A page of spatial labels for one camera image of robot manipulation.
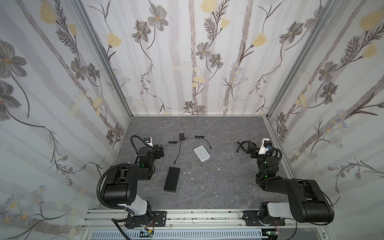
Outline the black network switch box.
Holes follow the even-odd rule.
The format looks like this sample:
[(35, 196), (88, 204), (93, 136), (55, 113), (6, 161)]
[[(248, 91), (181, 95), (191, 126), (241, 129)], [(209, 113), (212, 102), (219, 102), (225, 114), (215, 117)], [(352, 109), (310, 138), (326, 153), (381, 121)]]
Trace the black network switch box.
[(177, 185), (180, 176), (180, 168), (169, 167), (169, 171), (167, 174), (166, 182), (164, 185), (165, 192), (175, 193), (177, 190)]

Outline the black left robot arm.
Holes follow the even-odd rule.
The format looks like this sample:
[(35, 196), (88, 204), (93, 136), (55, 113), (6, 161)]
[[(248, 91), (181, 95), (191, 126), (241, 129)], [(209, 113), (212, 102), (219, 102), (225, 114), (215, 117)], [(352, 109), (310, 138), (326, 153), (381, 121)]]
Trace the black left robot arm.
[(149, 227), (154, 224), (154, 214), (148, 201), (138, 195), (138, 182), (149, 181), (156, 171), (155, 160), (165, 156), (162, 145), (154, 145), (151, 138), (130, 137), (135, 151), (134, 163), (111, 166), (100, 177), (96, 195), (101, 205), (109, 209), (128, 213), (125, 219), (112, 219), (119, 226), (128, 229)]

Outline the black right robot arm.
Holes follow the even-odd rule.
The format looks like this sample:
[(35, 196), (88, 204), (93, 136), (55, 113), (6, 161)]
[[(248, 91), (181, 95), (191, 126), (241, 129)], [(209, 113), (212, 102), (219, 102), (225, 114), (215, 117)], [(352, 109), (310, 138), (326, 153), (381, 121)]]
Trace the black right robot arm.
[(279, 149), (252, 152), (257, 160), (256, 185), (265, 192), (286, 195), (286, 202), (263, 202), (258, 213), (265, 225), (279, 219), (295, 220), (297, 223), (327, 225), (334, 220), (335, 210), (314, 180), (287, 179), (277, 175), (282, 160)]

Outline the black power adapter with cable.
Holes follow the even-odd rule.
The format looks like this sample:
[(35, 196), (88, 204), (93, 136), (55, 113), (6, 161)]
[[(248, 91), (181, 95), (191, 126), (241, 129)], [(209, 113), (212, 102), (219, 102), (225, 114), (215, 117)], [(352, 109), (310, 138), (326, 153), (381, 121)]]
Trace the black power adapter with cable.
[(179, 156), (180, 156), (180, 152), (181, 152), (181, 141), (168, 141), (168, 144), (170, 145), (170, 144), (179, 144), (179, 151), (178, 151), (178, 155), (177, 155), (177, 157), (176, 157), (176, 159), (175, 159), (175, 161), (174, 161), (174, 165), (176, 164), (176, 162), (177, 162), (177, 160), (178, 160), (178, 158), (179, 158)]

